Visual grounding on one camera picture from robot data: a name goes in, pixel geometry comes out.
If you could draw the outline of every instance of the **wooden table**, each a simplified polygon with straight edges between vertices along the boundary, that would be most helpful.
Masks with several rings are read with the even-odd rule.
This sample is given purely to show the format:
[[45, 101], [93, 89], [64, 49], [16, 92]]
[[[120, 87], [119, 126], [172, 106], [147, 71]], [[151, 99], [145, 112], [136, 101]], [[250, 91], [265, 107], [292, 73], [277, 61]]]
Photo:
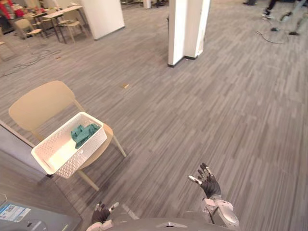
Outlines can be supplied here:
[[[54, 25], [52, 19], [54, 18], [54, 19], [57, 20], [57, 26], [58, 26], [58, 18], [61, 17], [61, 16], [63, 16], [63, 14], [64, 14], [65, 12], [78, 11], [79, 14], [80, 14], [80, 17], [82, 18], [83, 23], [86, 25], [87, 23], [86, 23], [86, 21], [85, 21], [83, 15], [82, 15], [82, 13], [81, 13], [81, 11], [80, 11], [81, 8], [82, 8], [81, 5], [76, 5], [76, 6], [72, 6], [72, 7], [66, 8], [66, 9], [64, 9], [64, 10], [60, 10], [60, 11], [57, 11], [57, 12], [55, 12], [55, 13], [51, 13], [51, 14], [48, 14], [48, 15], [43, 16], [43, 18], [50, 18], [50, 19], [51, 19], [51, 23], [52, 23], [54, 32], [55, 32], [55, 34], [56, 34], [56, 36], [57, 36], [59, 42], [60, 42], [59, 35], [58, 35], [58, 32], [57, 32], [57, 30], [56, 30], [56, 27], [55, 27], [55, 25]], [[58, 27], [59, 27], [61, 36], [62, 36], [62, 38], [63, 38], [63, 41], [64, 41], [64, 43], [66, 43], [66, 40], [65, 40], [65, 38], [64, 38], [64, 36], [63, 36], [61, 27], [60, 27], [60, 26], [58, 26]]]

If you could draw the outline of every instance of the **plastic basket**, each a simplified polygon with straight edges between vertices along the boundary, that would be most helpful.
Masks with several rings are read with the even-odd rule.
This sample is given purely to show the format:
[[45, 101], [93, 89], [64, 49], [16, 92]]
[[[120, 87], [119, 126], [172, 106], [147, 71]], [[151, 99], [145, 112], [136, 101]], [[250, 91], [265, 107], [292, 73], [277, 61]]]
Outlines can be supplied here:
[[[71, 131], [79, 125], [96, 124], [100, 128], [78, 149]], [[85, 112], [79, 112], [31, 151], [47, 174], [69, 178], [107, 139], [103, 122]]]

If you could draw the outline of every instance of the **white pillar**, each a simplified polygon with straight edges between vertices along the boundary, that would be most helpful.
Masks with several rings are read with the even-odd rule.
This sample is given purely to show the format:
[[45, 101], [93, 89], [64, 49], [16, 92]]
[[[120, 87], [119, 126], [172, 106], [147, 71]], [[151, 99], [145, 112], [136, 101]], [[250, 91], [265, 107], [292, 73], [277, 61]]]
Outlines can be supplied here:
[[210, 0], [170, 0], [168, 65], [203, 51]]

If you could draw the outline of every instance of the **cafe chair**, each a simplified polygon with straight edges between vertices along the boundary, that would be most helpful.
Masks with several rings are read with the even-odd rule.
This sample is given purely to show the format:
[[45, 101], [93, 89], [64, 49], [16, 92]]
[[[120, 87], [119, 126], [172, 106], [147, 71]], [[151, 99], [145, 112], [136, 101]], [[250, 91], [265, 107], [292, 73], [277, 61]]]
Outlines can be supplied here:
[[8, 42], [4, 42], [2, 41], [3, 38], [3, 33], [2, 33], [2, 28], [0, 27], [0, 46], [2, 45], [6, 45], [8, 49], [10, 49], [14, 54], [16, 54], [16, 52], [14, 51], [14, 49], [12, 48], [12, 46], [8, 43]]
[[68, 30], [68, 33], [70, 37], [72, 38], [73, 42], [75, 43], [74, 35], [73, 35], [73, 28], [76, 26], [79, 26], [81, 32], [85, 33], [87, 37], [89, 37], [86, 29], [83, 27], [83, 25], [78, 21], [77, 18], [77, 12], [76, 11], [69, 11], [65, 12], [63, 14], [63, 21], [61, 21], [59, 24], [62, 26], [65, 26]]
[[[21, 128], [31, 131], [38, 140], [42, 141], [44, 137], [37, 132], [38, 128], [72, 103], [80, 111], [85, 111], [75, 99], [74, 93], [67, 85], [61, 81], [52, 81], [31, 90], [14, 102], [9, 108], [9, 115]], [[107, 140], [105, 140], [93, 155], [83, 163], [79, 170], [76, 171], [85, 182], [97, 191], [99, 187], [82, 171], [82, 169], [97, 160], [107, 149], [112, 139], [116, 143], [121, 154], [126, 157], [112, 129], [105, 123], [103, 128], [107, 135]]]
[[41, 36], [45, 38], [42, 29], [34, 29], [30, 22], [25, 18], [16, 21], [15, 24], [19, 29], [20, 33], [22, 34], [22, 37], [26, 40], [28, 35], [34, 37], [37, 34], [41, 34]]

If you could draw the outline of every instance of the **folded green towel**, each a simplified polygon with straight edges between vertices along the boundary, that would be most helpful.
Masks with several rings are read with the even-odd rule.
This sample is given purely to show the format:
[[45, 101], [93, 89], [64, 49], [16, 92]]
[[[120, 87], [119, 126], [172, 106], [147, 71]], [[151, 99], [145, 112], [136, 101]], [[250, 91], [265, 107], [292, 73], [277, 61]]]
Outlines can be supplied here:
[[90, 124], [86, 127], [79, 125], [78, 128], [71, 131], [73, 141], [76, 142], [75, 148], [80, 148], [98, 129], [100, 127], [96, 124]]

